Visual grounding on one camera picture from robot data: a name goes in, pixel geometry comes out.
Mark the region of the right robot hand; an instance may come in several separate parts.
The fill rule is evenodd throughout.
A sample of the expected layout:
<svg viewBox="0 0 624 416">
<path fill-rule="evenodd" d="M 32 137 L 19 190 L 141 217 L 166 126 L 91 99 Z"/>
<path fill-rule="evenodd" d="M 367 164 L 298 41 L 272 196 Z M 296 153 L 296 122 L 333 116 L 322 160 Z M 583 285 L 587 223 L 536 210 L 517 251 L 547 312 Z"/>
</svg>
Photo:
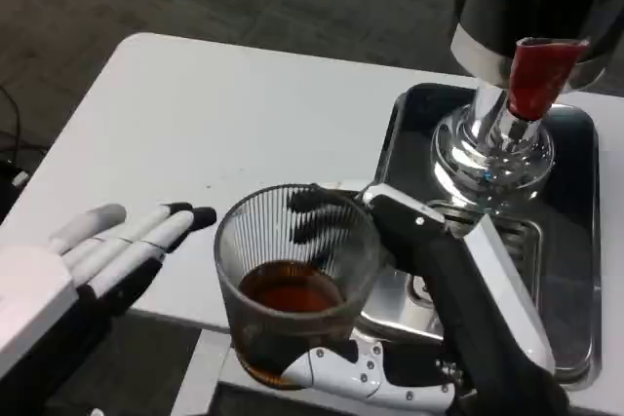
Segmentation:
<svg viewBox="0 0 624 416">
<path fill-rule="evenodd" d="M 424 280 L 444 339 L 440 348 L 372 339 L 323 344 L 284 372 L 302 386 L 427 415 L 566 415 L 545 328 L 490 218 L 455 236 L 438 211 L 385 184 L 355 192 L 310 186 L 289 209 L 303 215 L 298 244 L 347 225 L 355 204 L 384 247 Z"/>
</svg>

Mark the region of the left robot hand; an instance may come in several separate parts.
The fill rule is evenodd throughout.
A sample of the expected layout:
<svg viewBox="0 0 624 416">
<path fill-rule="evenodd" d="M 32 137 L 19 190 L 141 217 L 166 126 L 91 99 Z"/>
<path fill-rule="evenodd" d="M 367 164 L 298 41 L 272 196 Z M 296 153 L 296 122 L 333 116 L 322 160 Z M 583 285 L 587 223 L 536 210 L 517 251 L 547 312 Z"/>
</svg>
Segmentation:
<svg viewBox="0 0 624 416">
<path fill-rule="evenodd" d="M 39 415 L 151 286 L 165 257 L 216 222 L 211 207 L 157 206 L 127 221 L 117 204 L 93 208 L 45 246 L 1 250 L 1 412 Z"/>
</svg>

